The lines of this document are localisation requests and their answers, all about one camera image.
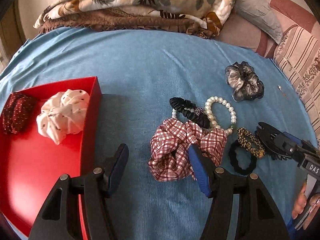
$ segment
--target brown blanket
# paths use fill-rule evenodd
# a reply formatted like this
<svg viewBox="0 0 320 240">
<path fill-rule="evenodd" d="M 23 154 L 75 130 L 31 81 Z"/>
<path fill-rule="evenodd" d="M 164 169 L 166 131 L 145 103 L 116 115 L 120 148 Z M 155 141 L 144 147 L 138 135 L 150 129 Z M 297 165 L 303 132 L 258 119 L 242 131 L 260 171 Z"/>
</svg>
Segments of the brown blanket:
<svg viewBox="0 0 320 240">
<path fill-rule="evenodd" d="M 212 39 L 220 29 L 214 24 L 208 29 L 201 28 L 199 23 L 185 19 L 183 15 L 165 13 L 160 17 L 132 16 L 119 9 L 107 8 L 96 11 L 69 14 L 58 19 L 48 19 L 41 26 L 40 33 L 47 33 L 58 27 L 90 27 L 95 31 L 112 31 L 122 29 L 165 30 L 186 33 L 205 39 Z"/>
</svg>

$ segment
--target black sheer organza scrunchie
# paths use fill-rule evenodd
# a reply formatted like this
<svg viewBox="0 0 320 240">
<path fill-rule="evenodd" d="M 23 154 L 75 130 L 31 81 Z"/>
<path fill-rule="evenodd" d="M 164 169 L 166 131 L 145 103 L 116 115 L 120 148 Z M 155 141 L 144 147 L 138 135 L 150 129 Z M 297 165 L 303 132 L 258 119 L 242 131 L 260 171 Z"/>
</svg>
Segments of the black sheer organza scrunchie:
<svg viewBox="0 0 320 240">
<path fill-rule="evenodd" d="M 225 70 L 227 84 L 234 89 L 234 101 L 254 100 L 262 98 L 264 85 L 254 72 L 254 68 L 247 62 L 238 62 L 228 66 Z"/>
<path fill-rule="evenodd" d="M 183 98 L 170 98 L 170 105 L 177 112 L 182 113 L 184 117 L 188 118 L 190 121 L 195 122 L 201 128 L 210 128 L 210 121 L 206 114 L 203 114 L 203 111 L 198 112 L 198 114 L 193 113 L 185 108 L 196 109 L 196 104 L 192 103 L 189 100 L 184 100 Z"/>
</svg>

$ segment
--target striped floral cushion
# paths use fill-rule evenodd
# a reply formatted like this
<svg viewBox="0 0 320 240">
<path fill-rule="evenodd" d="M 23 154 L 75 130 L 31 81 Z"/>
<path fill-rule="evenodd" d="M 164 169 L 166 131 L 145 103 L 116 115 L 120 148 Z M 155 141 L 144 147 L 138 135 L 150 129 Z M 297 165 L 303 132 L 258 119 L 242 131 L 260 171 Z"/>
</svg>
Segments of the striped floral cushion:
<svg viewBox="0 0 320 240">
<path fill-rule="evenodd" d="M 320 145 L 320 41 L 294 27 L 275 50 L 274 60 L 303 102 Z"/>
</svg>

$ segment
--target red plaid scrunchie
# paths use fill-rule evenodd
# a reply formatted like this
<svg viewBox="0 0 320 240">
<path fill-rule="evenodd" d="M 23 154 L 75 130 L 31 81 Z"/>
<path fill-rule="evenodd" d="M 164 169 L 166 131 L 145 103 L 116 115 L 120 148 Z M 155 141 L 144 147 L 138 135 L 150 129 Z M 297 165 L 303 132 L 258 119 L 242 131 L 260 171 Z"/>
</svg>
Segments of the red plaid scrunchie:
<svg viewBox="0 0 320 240">
<path fill-rule="evenodd" d="M 176 118 L 164 120 L 151 139 L 151 159 L 148 162 L 152 175 L 158 181 L 193 178 L 188 150 L 196 143 L 205 157 L 219 166 L 227 135 L 223 130 L 204 131 L 192 121 L 180 122 Z"/>
</svg>

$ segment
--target floral blanket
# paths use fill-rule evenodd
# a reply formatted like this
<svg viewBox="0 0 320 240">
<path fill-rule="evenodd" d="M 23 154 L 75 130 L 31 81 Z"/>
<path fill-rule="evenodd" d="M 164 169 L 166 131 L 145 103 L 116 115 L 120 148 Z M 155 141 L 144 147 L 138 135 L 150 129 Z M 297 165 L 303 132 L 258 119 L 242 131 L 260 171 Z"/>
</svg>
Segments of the floral blanket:
<svg viewBox="0 0 320 240">
<path fill-rule="evenodd" d="M 44 10 L 34 27 L 71 14 L 111 8 L 130 17 L 189 19 L 218 35 L 234 3 L 235 0 L 58 0 Z"/>
</svg>

